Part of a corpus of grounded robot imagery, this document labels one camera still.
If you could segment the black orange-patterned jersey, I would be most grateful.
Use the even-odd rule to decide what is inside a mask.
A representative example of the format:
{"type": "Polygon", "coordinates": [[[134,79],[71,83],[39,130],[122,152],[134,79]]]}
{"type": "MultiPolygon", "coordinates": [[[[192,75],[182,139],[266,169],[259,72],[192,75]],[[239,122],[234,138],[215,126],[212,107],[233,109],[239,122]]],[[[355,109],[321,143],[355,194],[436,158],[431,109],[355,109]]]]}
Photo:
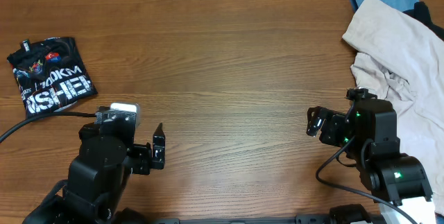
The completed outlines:
{"type": "Polygon", "coordinates": [[[31,43],[7,57],[24,104],[26,118],[64,110],[98,94],[73,37],[31,43]]]}

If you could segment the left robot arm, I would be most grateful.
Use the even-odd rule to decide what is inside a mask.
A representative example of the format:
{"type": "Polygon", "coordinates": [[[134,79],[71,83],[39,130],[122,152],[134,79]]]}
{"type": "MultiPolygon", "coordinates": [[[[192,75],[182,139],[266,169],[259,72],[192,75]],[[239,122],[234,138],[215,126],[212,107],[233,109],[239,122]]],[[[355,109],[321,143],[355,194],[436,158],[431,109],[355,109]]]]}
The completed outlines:
{"type": "Polygon", "coordinates": [[[147,223],[135,210],[117,209],[132,174],[148,175],[165,164],[166,136],[161,125],[153,141],[134,142],[137,115],[98,113],[79,131],[78,156],[25,223],[147,223]]]}

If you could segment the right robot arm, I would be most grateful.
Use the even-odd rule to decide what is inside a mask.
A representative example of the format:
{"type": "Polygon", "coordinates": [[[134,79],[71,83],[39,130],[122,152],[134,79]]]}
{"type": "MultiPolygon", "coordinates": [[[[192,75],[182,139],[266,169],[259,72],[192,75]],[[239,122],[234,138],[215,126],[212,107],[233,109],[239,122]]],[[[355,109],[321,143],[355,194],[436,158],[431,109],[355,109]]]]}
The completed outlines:
{"type": "Polygon", "coordinates": [[[318,168],[345,155],[359,172],[361,191],[316,179],[329,187],[370,198],[379,207],[370,214],[360,204],[333,207],[327,214],[296,216],[297,223],[435,223],[432,188],[420,161],[402,153],[397,135],[397,114],[391,102],[379,99],[367,89],[349,89],[351,106],[346,113],[325,107],[307,111],[307,135],[335,146],[335,152],[318,168]]]}

